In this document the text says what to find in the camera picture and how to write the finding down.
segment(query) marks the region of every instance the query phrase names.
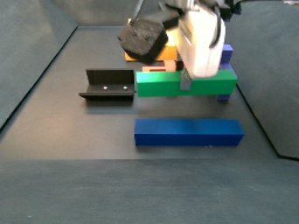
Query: gray wall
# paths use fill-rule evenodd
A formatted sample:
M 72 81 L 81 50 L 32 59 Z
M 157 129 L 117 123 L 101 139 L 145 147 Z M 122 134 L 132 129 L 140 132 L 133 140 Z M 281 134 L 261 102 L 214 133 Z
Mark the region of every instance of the gray wall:
M 226 24 L 239 86 L 277 153 L 299 158 L 299 8 L 243 3 Z
M 0 0 L 0 128 L 76 24 L 49 0 Z
M 78 25 L 120 26 L 132 17 L 138 0 L 52 0 Z M 158 0 L 144 0 L 141 15 L 158 10 Z

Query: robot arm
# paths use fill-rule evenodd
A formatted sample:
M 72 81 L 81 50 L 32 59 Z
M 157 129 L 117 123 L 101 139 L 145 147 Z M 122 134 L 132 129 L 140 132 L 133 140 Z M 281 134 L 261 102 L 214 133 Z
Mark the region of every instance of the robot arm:
M 177 26 L 174 42 L 190 77 L 216 74 L 225 36 L 220 5 L 237 0 L 217 1 L 165 0 L 160 3 L 162 11 L 134 19 L 117 35 L 126 54 L 150 64 L 168 39 L 164 30 Z

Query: long blue block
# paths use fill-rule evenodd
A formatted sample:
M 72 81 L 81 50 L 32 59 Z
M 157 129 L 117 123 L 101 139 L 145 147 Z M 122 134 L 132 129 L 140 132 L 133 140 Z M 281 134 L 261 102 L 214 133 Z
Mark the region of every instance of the long blue block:
M 236 146 L 244 136 L 237 120 L 136 119 L 134 145 Z

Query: green block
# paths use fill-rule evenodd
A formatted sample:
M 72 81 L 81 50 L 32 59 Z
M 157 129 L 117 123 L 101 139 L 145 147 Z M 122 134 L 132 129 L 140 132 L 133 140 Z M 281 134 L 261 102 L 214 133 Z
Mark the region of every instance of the green block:
M 230 70 L 218 70 L 209 78 L 192 80 L 190 89 L 180 90 L 181 72 L 136 72 L 138 97 L 176 95 L 229 95 L 237 84 Z

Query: black bracket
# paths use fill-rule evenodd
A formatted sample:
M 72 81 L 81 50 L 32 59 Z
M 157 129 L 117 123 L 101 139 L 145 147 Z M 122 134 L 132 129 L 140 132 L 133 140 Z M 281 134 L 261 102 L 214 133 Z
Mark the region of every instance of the black bracket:
M 86 93 L 78 93 L 86 100 L 130 102 L 134 99 L 134 70 L 86 69 L 86 76 Z

